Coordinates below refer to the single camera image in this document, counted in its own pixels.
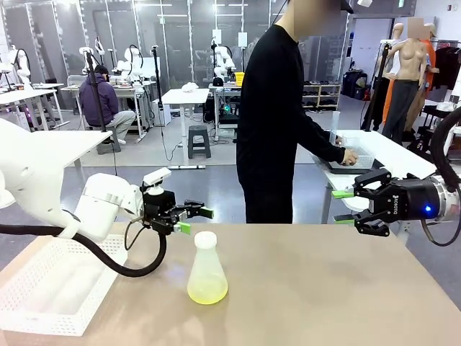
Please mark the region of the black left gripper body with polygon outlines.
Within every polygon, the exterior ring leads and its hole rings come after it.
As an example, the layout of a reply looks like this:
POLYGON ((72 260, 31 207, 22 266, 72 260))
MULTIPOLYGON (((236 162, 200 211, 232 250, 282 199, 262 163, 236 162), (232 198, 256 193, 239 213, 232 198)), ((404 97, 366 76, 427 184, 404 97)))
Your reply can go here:
POLYGON ((160 195, 143 195, 144 226, 153 229, 160 235, 174 233, 175 225, 187 219, 187 212, 183 205, 176 204, 175 194, 164 191, 160 195))

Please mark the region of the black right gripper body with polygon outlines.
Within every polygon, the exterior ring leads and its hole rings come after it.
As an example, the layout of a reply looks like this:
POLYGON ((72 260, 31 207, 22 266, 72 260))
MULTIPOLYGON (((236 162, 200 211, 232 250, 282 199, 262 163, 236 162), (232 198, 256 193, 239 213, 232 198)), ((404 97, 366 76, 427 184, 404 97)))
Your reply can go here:
POLYGON ((394 179, 374 190, 370 200, 372 221, 430 220, 439 215, 439 193, 430 180, 394 179))

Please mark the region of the translucent plastic conical flask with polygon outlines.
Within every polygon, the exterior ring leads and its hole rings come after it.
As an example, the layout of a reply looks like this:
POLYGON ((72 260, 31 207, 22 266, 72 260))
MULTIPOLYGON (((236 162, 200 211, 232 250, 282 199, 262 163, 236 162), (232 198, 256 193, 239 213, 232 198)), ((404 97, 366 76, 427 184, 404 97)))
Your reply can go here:
POLYGON ((228 292, 228 281, 216 250, 196 248, 196 254, 187 283, 189 297, 196 303, 212 305, 228 292))

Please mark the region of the person's right forearm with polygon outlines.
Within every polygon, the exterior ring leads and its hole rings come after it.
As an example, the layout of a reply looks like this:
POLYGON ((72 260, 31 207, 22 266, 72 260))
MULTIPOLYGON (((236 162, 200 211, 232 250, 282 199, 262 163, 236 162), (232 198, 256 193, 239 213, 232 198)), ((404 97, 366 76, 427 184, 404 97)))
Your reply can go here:
POLYGON ((313 140, 313 152, 317 157, 328 161, 342 164, 344 162, 346 149, 330 141, 331 132, 324 130, 311 117, 308 117, 309 126, 311 129, 310 139, 313 140))

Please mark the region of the grey plastic stool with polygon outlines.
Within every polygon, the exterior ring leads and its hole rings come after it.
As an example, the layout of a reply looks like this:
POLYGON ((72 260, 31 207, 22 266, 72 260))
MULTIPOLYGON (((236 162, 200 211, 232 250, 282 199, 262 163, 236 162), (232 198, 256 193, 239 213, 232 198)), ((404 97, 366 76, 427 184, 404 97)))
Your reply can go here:
POLYGON ((207 159, 211 155, 210 139, 205 125, 191 125, 188 130, 188 158, 192 159, 195 154, 203 154, 207 159), (201 137, 201 142, 195 142, 195 137, 201 137))

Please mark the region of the person in black sweater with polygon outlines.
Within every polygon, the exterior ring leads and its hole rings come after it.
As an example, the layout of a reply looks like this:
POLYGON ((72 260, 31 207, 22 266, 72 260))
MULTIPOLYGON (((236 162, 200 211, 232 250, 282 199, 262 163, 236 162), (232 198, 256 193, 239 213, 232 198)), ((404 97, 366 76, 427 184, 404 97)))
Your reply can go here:
POLYGON ((315 151, 303 108, 299 42, 321 33, 342 12, 353 12, 346 0, 287 0, 285 13, 251 53, 241 87, 236 139, 247 223, 292 223, 297 148, 315 151))

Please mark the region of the cluttered background desk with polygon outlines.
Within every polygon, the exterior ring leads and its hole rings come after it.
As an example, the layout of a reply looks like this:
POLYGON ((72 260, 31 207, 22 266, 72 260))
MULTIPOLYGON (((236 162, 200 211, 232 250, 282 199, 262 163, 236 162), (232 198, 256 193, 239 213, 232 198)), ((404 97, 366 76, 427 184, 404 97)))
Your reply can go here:
MULTIPOLYGON (((153 115, 151 113, 151 100, 149 96, 149 86, 152 83, 148 82, 141 85, 113 85, 115 94, 119 99, 119 103, 122 104, 122 100, 133 99, 135 105, 135 113, 136 113, 136 125, 130 126, 130 133, 137 133, 137 139, 135 140, 136 143, 140 143, 145 136, 147 135, 148 131, 153 127, 153 115)), ((61 91, 70 92, 75 98, 77 102, 77 107, 79 110, 80 122, 83 125, 84 129, 89 128, 90 125, 87 123, 86 118, 84 117, 83 111, 81 109, 81 102, 79 96, 79 85, 74 84, 70 86, 66 86, 61 89, 61 91)))

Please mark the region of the background desk with computer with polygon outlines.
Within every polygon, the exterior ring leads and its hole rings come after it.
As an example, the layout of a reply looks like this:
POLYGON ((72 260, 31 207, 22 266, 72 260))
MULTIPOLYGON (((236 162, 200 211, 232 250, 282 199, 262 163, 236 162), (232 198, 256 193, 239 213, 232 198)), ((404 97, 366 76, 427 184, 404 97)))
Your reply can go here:
POLYGON ((214 124, 216 141, 220 137, 233 136, 236 133, 241 103, 241 87, 235 83, 224 83, 223 86, 209 84, 213 98, 214 124))

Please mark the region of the seated person in purple hoodie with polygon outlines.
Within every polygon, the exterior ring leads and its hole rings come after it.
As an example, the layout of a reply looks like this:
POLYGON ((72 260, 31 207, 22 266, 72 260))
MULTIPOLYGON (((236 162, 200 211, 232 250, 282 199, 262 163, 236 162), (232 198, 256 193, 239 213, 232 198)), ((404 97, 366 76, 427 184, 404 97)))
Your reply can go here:
POLYGON ((119 110, 118 98, 109 83, 109 72, 103 65, 97 65, 79 87, 79 99, 89 126, 110 127, 115 130, 117 140, 126 144, 125 137, 136 119, 132 110, 119 110))

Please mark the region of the tan mannequin with grey trousers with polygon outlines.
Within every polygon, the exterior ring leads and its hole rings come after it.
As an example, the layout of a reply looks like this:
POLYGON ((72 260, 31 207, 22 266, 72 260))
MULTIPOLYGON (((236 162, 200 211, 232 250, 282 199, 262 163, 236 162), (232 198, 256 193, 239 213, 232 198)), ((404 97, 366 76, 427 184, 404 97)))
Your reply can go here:
POLYGON ((402 144, 408 110, 424 82, 427 49, 423 42, 430 38, 430 29, 422 18, 407 21, 407 39, 396 44, 389 56, 399 55, 400 68, 393 82, 392 97, 382 135, 398 145, 402 144))

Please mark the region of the black pole stand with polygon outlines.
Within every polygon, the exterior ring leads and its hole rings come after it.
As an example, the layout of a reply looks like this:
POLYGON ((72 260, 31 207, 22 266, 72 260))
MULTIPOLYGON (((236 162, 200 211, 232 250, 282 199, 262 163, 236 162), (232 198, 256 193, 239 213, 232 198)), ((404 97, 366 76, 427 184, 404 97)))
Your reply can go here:
POLYGON ((88 63, 89 75, 91 78, 91 87, 93 89, 95 104, 97 106, 97 113, 100 121, 100 126, 103 132, 106 132, 106 125, 104 123, 103 113, 102 113, 102 104, 100 102, 99 91, 98 91, 98 83, 96 80, 96 75, 94 73, 93 67, 93 60, 92 60, 92 53, 90 50, 86 50, 85 52, 86 62, 88 63))
POLYGON ((154 45, 151 48, 152 56, 154 59, 154 64, 155 64, 155 74, 156 74, 156 88, 157 88, 157 94, 158 94, 158 124, 160 127, 165 126, 164 122, 164 107, 163 107, 163 102, 161 98, 161 85, 160 85, 160 76, 159 76, 159 68, 158 68, 158 53, 157 53, 157 45, 154 45))

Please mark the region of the black clothes on rack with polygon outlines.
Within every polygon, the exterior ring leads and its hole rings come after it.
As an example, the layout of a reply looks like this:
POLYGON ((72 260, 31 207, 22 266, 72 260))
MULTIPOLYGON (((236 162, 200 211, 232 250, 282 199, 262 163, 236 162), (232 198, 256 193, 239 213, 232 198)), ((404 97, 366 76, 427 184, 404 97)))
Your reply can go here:
POLYGON ((461 67, 461 48, 445 47, 436 50, 435 53, 439 73, 434 74, 432 87, 447 87, 453 90, 461 67))

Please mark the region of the mannequin in orange with hat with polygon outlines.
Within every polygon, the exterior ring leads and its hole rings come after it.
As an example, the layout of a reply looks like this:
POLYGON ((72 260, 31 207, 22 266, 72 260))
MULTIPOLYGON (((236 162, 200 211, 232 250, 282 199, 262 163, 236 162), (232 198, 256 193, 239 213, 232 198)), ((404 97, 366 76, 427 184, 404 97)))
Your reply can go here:
POLYGON ((434 23, 425 23, 425 27, 429 29, 429 39, 423 40, 426 45, 426 71, 424 75, 423 90, 428 94, 433 85, 434 76, 439 73, 439 69, 436 67, 437 64, 437 55, 432 45, 432 39, 436 37, 436 27, 434 23))

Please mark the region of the white mannequin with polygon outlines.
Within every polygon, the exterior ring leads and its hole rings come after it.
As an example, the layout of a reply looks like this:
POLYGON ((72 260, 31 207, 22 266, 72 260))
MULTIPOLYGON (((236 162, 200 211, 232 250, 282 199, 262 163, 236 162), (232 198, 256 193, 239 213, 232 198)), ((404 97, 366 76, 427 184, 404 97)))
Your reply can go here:
MULTIPOLYGON (((397 23, 393 26, 393 43, 399 43, 400 37, 403 34, 404 24, 397 23)), ((399 53, 395 53, 393 56, 393 64, 390 70, 391 75, 397 75, 398 71, 400 70, 400 60, 399 60, 399 53)))

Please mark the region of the white background workbench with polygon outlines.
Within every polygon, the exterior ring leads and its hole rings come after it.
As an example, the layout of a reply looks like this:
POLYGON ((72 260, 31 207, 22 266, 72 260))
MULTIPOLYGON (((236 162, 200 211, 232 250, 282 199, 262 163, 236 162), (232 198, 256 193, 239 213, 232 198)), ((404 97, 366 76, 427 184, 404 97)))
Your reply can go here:
POLYGON ((0 111, 10 110, 16 116, 17 124, 29 132, 50 130, 46 120, 42 97, 51 95, 58 110, 60 122, 64 124, 56 89, 23 89, 0 94, 0 111))

